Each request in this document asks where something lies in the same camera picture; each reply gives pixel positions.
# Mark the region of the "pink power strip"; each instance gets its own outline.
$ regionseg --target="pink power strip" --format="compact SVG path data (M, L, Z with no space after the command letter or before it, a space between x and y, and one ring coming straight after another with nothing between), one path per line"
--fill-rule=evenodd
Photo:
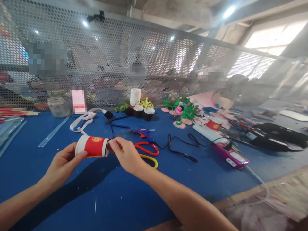
M217 143L212 146L212 148L229 164L231 164L234 168L241 168L250 163L245 157L241 156L234 150L225 150L224 147L226 144L224 143Z

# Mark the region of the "hand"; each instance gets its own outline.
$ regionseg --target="hand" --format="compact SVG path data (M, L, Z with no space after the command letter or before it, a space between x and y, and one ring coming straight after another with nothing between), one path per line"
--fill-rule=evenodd
M127 172L136 176L141 169L149 166L142 160L131 141L125 140L121 137L116 137L113 140L110 140L109 144L115 152L121 166Z
M52 191L64 185L76 166L85 159L88 154L86 151L82 151L75 156L76 145L77 143L74 142L55 155L45 176L43 176L38 184Z

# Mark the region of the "white strap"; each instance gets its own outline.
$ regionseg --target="white strap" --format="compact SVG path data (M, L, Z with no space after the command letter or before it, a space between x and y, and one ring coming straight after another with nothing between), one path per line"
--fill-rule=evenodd
M84 125L82 126L82 128L77 128L77 131L74 132L80 132L83 129L85 129L85 127L89 124L93 122L93 117L95 116L94 111L96 110L100 110L103 113L106 113L105 109L101 109L101 108L92 108L91 110L87 111L85 114L83 114L82 116L80 116L79 118L77 118L74 122L72 122L72 124L70 125L70 130L74 131L74 128L78 125L78 123L81 120L86 120L86 122L84 123Z
M83 135L88 135L85 131L81 130L80 131Z

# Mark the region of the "hot glue gun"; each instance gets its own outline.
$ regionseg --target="hot glue gun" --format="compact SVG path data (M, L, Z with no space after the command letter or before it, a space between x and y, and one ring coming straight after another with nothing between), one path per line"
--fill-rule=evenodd
M160 148L162 148L158 143L156 143L154 141L153 137L150 136L149 131L155 131L155 130L154 129L148 130L146 128L134 128L134 129L131 129L131 130L127 131L127 132L130 132L130 133L133 133L133 134L140 134L140 137L141 138L145 137L148 140L149 144L155 144L155 145L159 146Z

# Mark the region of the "ceiling light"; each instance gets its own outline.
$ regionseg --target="ceiling light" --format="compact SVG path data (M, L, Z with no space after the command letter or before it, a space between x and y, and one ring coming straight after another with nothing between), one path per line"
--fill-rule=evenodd
M235 11L235 6L229 7L229 8L225 11L223 18L224 18L224 19L228 18L230 15L233 14L234 11Z

